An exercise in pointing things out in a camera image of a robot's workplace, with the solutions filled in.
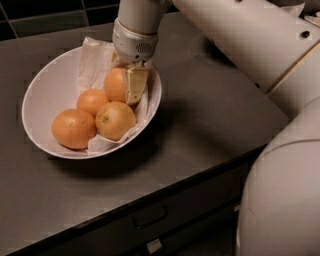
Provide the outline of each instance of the countertop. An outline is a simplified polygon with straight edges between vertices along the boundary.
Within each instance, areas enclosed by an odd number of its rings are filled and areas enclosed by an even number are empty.
[[[34,76],[113,24],[0,43],[0,255],[110,212],[260,147],[287,117],[181,14],[165,15],[153,58],[163,94],[135,140],[92,160],[65,160],[26,135],[21,107]]]

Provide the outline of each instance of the white bowl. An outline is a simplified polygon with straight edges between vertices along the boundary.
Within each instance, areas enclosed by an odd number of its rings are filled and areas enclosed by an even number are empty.
[[[66,159],[89,159],[103,156],[123,147],[138,136],[154,117],[161,99],[161,81],[153,64],[148,79],[148,110],[139,130],[121,144],[104,152],[87,153],[60,145],[53,137],[51,124],[67,108],[75,108],[78,98],[77,76],[81,47],[64,53],[45,66],[31,82],[23,100],[22,121],[29,138],[43,151]]]

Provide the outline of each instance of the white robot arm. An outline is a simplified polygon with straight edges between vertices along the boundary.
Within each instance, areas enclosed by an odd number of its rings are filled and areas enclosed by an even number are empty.
[[[122,60],[152,57],[171,4],[293,119],[249,174],[237,255],[320,255],[320,29],[265,0],[122,0]]]

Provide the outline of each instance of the wall tile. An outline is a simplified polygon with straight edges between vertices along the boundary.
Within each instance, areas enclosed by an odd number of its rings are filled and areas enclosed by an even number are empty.
[[[72,12],[12,22],[19,37],[68,30],[85,26],[84,12]]]
[[[81,0],[0,0],[9,19],[82,9]]]
[[[84,0],[85,8],[119,4],[120,0]]]
[[[8,24],[8,22],[0,22],[0,41],[14,39],[15,36]]]
[[[118,17],[118,6],[87,10],[90,26],[114,22]]]

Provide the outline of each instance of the napkin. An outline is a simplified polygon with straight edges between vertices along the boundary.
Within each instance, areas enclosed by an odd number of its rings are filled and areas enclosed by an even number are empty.
[[[79,95],[87,89],[104,89],[104,78],[106,74],[114,67],[111,63],[114,53],[112,43],[95,40],[86,37],[82,45],[82,53],[79,63],[79,72],[77,87]],[[136,126],[131,128],[120,140],[112,141],[100,134],[89,140],[87,153],[96,154],[109,150],[119,144],[124,143],[133,136],[146,122],[148,110],[148,85],[136,106],[134,113],[136,115]]]

